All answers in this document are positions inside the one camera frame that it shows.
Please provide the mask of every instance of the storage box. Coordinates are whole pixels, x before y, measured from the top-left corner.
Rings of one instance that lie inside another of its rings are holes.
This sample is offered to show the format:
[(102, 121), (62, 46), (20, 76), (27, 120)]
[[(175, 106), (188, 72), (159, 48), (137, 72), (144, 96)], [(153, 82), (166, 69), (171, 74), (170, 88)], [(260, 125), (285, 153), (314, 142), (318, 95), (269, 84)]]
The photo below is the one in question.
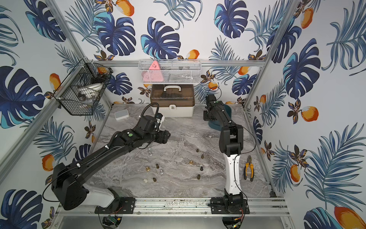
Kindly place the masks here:
[(194, 108), (193, 85), (153, 84), (150, 100), (159, 104), (159, 113), (165, 117), (192, 117)]

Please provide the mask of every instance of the toolbox handle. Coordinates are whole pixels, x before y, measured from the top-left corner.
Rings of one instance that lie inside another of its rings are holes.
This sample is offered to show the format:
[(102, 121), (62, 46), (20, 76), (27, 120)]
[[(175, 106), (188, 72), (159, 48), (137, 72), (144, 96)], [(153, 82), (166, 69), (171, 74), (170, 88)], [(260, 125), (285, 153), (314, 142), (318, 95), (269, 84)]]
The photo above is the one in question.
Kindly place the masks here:
[(168, 88), (176, 88), (176, 89), (179, 89), (179, 91), (182, 90), (182, 88), (178, 85), (168, 85), (168, 86), (164, 87), (164, 91), (166, 92)]

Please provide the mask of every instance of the pliers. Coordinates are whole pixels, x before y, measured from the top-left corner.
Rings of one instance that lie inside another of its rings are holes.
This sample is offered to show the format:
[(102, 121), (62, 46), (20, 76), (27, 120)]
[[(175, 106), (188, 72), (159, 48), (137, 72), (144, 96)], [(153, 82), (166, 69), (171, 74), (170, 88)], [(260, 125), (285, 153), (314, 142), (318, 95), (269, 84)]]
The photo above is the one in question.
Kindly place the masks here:
[(251, 170), (251, 176), (250, 176), (250, 181), (254, 180), (254, 165), (251, 163), (251, 156), (248, 156), (248, 161), (245, 164), (245, 171), (244, 171), (244, 179), (247, 179), (247, 171), (248, 168), (250, 167)]

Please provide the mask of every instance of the white wire basket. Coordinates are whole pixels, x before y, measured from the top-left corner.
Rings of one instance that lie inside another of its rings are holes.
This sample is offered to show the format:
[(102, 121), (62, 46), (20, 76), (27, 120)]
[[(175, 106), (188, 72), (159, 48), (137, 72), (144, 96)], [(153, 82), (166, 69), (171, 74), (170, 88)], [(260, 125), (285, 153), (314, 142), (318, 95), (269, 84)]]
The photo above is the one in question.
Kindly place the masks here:
[(201, 60), (156, 60), (160, 70), (149, 70), (155, 60), (140, 60), (144, 84), (198, 84), (201, 82)]

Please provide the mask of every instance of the robotic arm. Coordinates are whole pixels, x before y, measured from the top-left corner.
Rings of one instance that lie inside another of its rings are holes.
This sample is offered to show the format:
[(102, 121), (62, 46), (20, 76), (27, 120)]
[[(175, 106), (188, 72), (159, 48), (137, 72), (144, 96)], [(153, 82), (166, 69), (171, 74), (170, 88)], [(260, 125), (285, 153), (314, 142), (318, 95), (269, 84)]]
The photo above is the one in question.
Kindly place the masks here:
[(239, 159), (243, 149), (243, 127), (231, 120), (224, 104), (222, 101), (217, 101), (215, 95), (206, 96), (206, 108), (207, 111), (203, 112), (203, 119), (205, 121), (218, 120), (221, 125), (219, 147), (220, 151), (225, 154), (227, 176), (223, 202), (228, 213), (235, 213), (238, 208), (243, 208), (244, 205), (239, 182)]
[[(51, 189), (65, 210), (71, 210), (82, 204), (85, 199), (91, 201), (90, 205), (107, 207), (112, 203), (113, 194), (107, 189), (92, 188), (83, 185), (93, 174), (102, 169), (116, 158), (131, 152), (144, 143), (167, 143), (170, 133), (159, 130), (162, 114), (156, 110), (155, 116), (144, 116), (149, 104), (141, 114), (137, 125), (133, 129), (116, 132), (107, 145), (89, 154), (80, 161), (67, 166), (58, 164), (53, 170)], [(101, 197), (102, 203), (96, 202), (95, 196)]]

